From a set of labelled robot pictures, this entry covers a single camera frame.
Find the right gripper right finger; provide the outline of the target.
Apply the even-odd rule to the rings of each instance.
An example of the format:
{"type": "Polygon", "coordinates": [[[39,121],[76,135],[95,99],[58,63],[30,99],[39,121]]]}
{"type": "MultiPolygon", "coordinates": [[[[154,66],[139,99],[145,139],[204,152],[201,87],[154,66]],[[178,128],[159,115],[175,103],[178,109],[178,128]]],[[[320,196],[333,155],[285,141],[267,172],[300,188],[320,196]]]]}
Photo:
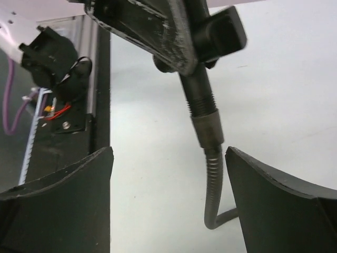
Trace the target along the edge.
{"type": "Polygon", "coordinates": [[[336,190],[235,147],[225,160],[247,252],[336,252],[336,190]]]}

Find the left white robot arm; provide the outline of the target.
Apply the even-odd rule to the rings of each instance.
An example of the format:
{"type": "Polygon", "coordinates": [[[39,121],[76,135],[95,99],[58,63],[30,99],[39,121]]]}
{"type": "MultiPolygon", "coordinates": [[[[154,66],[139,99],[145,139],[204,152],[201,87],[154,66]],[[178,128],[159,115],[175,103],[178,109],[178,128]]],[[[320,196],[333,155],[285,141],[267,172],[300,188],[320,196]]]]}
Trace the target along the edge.
{"type": "MultiPolygon", "coordinates": [[[[84,1],[84,11],[107,31],[188,75],[197,64],[183,1],[84,1]]],[[[1,5],[1,49],[31,72],[34,82],[55,89],[78,59],[73,43],[1,5]]]]}

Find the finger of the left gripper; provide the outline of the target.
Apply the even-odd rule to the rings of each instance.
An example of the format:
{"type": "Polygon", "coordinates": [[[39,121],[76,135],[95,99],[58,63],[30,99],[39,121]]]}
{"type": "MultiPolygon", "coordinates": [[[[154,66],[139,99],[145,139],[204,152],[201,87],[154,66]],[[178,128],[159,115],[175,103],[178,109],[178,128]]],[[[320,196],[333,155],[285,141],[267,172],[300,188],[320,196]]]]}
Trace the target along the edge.
{"type": "Polygon", "coordinates": [[[189,75],[196,50],[183,1],[84,1],[85,13],[107,31],[189,75]]]}

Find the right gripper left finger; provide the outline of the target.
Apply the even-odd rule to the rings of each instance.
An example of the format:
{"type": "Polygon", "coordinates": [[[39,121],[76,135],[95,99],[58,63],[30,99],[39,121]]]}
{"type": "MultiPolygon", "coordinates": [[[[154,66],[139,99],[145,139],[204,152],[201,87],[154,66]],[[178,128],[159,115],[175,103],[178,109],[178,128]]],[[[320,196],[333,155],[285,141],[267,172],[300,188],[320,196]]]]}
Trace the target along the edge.
{"type": "Polygon", "coordinates": [[[1,193],[1,252],[109,252],[113,150],[1,193]]]}

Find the black T-shaped connector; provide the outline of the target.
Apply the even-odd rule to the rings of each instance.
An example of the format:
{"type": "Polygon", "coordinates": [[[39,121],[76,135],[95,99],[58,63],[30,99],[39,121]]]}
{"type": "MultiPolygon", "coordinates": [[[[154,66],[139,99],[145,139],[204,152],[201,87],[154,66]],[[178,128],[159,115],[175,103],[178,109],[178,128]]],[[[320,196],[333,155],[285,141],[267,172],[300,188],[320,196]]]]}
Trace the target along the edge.
{"type": "Polygon", "coordinates": [[[206,1],[179,1],[197,56],[197,66],[180,80],[191,117],[200,118],[217,111],[207,69],[218,59],[246,47],[247,36],[235,6],[210,14],[206,1]]]}

